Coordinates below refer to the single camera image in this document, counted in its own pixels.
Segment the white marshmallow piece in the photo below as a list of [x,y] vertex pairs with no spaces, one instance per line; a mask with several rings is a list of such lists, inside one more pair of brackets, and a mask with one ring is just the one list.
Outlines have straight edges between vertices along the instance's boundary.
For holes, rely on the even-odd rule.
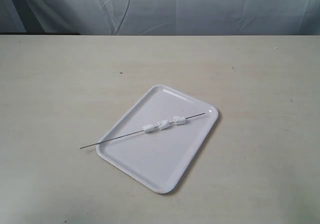
[[161,120],[157,124],[159,130],[164,130],[170,126],[169,120]]
[[156,127],[154,124],[147,124],[147,125],[143,126],[143,131],[145,133],[153,132],[155,129],[156,129]]
[[173,117],[173,123],[175,125],[183,125],[183,124],[186,123],[186,117],[174,116]]

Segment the thin metal skewer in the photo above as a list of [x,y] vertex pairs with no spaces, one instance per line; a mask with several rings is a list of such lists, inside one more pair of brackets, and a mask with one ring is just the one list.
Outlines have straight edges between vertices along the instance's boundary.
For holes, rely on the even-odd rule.
[[[202,115],[205,115],[205,113],[200,113],[200,114],[196,114],[196,115],[193,115],[193,116],[186,117],[186,123],[187,123],[188,119],[192,119],[192,118],[195,118],[195,117],[198,117],[198,116],[202,116]],[[155,132],[155,131],[160,131],[158,129],[158,124],[155,125],[155,130],[153,132]],[[120,138],[128,137],[128,136],[131,136],[131,135],[139,134],[139,133],[145,133],[145,132],[143,131],[143,129],[142,130],[138,130],[138,131],[135,131],[135,132],[132,132],[132,133],[128,133],[128,134],[122,135],[122,136],[114,137],[114,138],[111,138],[111,139],[108,139],[108,140],[104,140],[104,141],[100,141],[100,142],[97,142],[97,143],[94,143],[94,144],[90,144],[90,145],[87,145],[87,146],[80,147],[80,150],[84,149],[84,148],[92,147],[92,146],[95,146],[95,145],[99,145],[99,144],[102,144],[102,143],[106,143],[106,142],[109,142],[109,141],[113,141],[113,140],[116,140],[116,139],[120,139]]]

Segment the white plastic tray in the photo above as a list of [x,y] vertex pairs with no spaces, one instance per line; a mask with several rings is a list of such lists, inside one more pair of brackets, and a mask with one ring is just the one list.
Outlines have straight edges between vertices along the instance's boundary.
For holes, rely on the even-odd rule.
[[139,133],[96,146],[97,154],[152,191],[165,194],[180,181],[219,118],[218,110],[165,85],[153,86],[100,141],[142,130],[174,116],[189,117],[184,125]]

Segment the grey fabric backdrop curtain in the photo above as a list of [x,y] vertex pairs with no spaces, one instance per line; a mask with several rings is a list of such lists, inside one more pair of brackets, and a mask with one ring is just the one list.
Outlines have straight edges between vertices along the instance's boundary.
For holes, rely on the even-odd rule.
[[320,0],[0,0],[2,33],[318,35]]

